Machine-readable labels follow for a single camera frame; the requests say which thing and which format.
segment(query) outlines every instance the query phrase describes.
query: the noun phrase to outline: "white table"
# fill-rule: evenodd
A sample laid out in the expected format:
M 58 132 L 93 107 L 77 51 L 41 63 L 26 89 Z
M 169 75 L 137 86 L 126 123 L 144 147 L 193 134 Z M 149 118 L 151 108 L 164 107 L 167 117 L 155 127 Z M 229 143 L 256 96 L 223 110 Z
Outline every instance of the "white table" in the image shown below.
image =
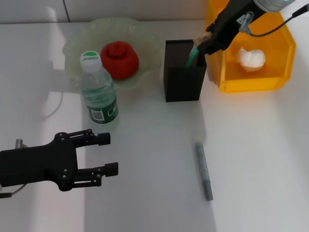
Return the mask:
M 146 24 L 163 40 L 204 28 L 203 21 Z M 119 175 L 101 187 L 61 192 L 35 183 L 0 200 L 0 230 L 309 231 L 308 24 L 289 23 L 297 52 L 283 89 L 221 94 L 205 78 L 200 101 L 166 103 L 153 73 L 134 90 L 116 89 L 120 113 L 108 125 L 90 121 L 64 74 L 62 46 L 83 23 L 0 25 L 1 150 L 16 138 L 43 145 L 57 132 L 92 128 L 109 131 L 112 144 L 79 148 L 79 167 L 119 162 Z M 204 142 L 212 202 L 201 189 L 196 140 Z

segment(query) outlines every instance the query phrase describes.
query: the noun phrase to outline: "white tissue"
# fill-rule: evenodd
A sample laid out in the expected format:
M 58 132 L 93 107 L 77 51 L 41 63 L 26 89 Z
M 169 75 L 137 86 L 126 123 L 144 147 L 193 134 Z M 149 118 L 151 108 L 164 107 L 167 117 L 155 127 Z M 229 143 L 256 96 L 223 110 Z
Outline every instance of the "white tissue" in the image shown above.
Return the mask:
M 244 48 L 238 51 L 238 62 L 247 72 L 261 69 L 266 61 L 262 50 L 251 50 L 247 52 Z

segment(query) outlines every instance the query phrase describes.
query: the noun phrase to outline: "pen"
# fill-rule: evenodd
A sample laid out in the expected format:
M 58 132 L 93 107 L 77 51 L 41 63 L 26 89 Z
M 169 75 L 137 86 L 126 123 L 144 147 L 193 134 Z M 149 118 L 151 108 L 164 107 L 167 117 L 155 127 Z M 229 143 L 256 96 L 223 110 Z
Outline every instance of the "pen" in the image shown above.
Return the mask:
M 198 49 L 195 47 L 195 45 L 193 46 L 190 54 L 189 54 L 189 58 L 186 62 L 186 64 L 184 65 L 185 67 L 190 67 L 191 63 L 193 62 L 195 56 L 198 54 Z
M 202 180 L 205 197 L 207 201 L 212 201 L 213 197 L 211 191 L 211 180 L 207 168 L 204 146 L 201 142 L 196 143 L 196 152 L 197 152 L 198 168 Z

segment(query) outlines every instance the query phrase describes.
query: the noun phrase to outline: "bottle label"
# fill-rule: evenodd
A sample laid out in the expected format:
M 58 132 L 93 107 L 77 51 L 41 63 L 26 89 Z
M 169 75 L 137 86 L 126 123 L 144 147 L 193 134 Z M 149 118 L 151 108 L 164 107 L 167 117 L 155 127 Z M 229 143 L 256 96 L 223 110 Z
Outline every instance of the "bottle label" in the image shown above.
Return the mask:
M 118 115 L 118 105 L 116 98 L 114 101 L 103 108 L 87 106 L 89 116 L 96 123 L 108 123 L 113 121 Z

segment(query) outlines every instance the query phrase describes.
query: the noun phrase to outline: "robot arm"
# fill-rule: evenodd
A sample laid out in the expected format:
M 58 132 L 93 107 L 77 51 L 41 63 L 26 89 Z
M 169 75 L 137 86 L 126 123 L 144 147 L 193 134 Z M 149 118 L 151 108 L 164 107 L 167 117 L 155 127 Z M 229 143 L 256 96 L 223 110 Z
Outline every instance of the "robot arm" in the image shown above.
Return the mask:
M 2 187 L 53 181 L 61 191 L 101 186 L 102 176 L 118 175 L 118 163 L 78 169 L 76 148 L 111 143 L 109 133 L 95 136 L 91 129 L 74 133 L 57 133 L 49 144 L 27 147 L 16 141 L 16 149 L 0 152 L 0 185 Z M 0 193 L 0 198 L 12 193 Z
M 266 12 L 278 12 L 293 1 L 295 0 L 230 0 L 216 20 L 207 27 L 208 36 L 204 36 L 205 39 L 198 46 L 196 44 L 197 49 L 209 55 L 226 50 L 242 26 L 248 26 Z M 307 12 L 308 6 L 301 9 L 294 12 L 293 17 Z

